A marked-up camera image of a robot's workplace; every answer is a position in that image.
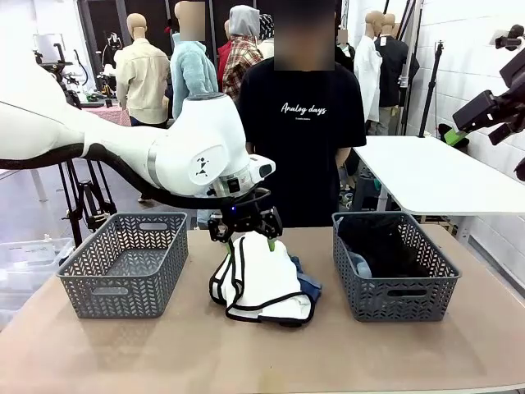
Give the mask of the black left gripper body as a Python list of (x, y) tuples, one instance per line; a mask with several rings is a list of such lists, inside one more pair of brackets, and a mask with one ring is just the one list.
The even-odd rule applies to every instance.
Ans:
[(259, 201), (244, 201), (220, 209), (226, 232), (273, 232), (273, 211)]

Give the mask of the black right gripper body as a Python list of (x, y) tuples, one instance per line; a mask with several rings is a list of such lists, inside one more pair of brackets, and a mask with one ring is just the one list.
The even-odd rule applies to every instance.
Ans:
[(502, 122), (515, 121), (524, 114), (524, 50), (517, 53), (500, 74), (508, 89), (498, 97), (498, 118)]

